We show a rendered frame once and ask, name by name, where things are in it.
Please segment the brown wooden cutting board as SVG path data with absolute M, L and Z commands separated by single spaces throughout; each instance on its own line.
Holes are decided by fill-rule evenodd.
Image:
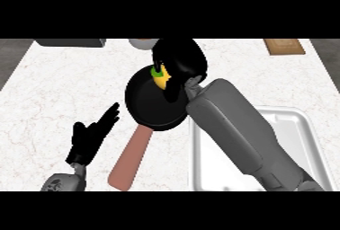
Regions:
M 264 39 L 270 55 L 304 55 L 298 39 Z

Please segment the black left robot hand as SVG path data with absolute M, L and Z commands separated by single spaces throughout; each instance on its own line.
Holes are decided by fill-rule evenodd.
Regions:
M 105 111 L 97 122 L 89 126 L 80 121 L 72 125 L 72 148 L 65 159 L 68 164 L 89 165 L 97 154 L 105 137 L 118 121 L 118 107 L 115 103 Z

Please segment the white tray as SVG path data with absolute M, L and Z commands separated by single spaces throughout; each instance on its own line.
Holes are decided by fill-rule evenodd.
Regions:
M 273 128 L 281 147 L 327 191 L 335 184 L 310 119 L 290 107 L 256 106 Z M 189 122 L 189 189 L 194 191 L 264 191 L 257 180 L 241 173 L 214 140 Z

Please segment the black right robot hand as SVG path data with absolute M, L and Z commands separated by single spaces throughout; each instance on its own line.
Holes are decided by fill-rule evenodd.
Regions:
M 202 81 L 207 77 L 205 56 L 194 39 L 158 39 L 151 51 L 155 72 L 160 73 L 164 66 L 170 75 L 164 98 L 173 103 L 188 80 L 198 76 Z

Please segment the yellow lemon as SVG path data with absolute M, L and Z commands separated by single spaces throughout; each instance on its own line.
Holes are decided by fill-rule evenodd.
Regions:
M 151 68 L 151 76 L 152 76 L 154 83 L 164 90 L 167 81 L 171 78 L 171 76 L 167 73 L 167 70 L 165 70 L 164 66 L 161 66 L 161 71 L 160 72 L 155 71 L 155 67 Z

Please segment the grey round bowl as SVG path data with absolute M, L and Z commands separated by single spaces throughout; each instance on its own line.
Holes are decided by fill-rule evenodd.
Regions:
M 128 42 L 136 49 L 149 50 L 152 49 L 157 39 L 130 39 Z

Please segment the dark grey appliance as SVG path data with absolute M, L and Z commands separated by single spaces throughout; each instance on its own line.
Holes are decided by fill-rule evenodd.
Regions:
M 102 48 L 105 39 L 35 39 L 35 42 L 44 47 L 80 47 Z

